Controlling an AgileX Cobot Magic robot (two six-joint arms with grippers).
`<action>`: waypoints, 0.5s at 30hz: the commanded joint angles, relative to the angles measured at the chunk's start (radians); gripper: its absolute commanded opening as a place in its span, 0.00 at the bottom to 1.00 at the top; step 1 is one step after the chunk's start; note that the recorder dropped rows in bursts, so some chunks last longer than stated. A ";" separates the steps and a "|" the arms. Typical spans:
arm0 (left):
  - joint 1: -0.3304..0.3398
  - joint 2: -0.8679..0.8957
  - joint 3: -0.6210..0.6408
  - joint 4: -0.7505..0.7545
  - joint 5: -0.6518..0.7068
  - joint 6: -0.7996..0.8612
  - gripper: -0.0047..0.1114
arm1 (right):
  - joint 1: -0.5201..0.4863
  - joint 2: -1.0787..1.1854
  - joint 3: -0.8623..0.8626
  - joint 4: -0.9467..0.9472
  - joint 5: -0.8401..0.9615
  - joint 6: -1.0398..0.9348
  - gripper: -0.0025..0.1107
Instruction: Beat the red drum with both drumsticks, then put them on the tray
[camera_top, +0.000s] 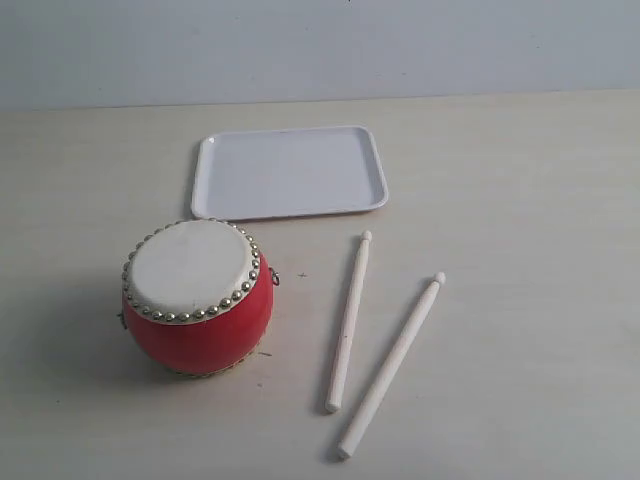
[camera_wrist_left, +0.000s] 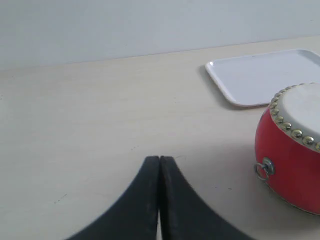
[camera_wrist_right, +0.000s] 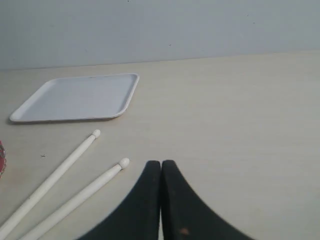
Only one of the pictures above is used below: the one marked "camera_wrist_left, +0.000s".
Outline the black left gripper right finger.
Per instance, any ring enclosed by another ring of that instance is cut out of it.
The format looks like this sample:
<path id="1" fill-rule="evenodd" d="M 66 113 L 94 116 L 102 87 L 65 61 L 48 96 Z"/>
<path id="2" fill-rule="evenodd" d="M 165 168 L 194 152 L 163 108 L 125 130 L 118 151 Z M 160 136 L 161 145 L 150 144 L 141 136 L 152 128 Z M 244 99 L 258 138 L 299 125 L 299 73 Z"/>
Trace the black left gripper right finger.
<path id="1" fill-rule="evenodd" d="M 194 191 L 171 156 L 161 156 L 158 209 L 163 240 L 251 240 Z"/>

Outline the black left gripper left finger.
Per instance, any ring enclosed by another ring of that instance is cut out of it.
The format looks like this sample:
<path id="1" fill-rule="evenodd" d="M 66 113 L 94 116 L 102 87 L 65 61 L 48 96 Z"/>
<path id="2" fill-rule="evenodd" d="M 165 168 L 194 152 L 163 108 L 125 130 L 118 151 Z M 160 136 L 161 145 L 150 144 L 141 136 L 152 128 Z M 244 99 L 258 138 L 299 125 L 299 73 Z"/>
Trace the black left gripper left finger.
<path id="1" fill-rule="evenodd" d="M 118 200 L 70 240 L 155 240 L 160 158 L 147 156 Z"/>

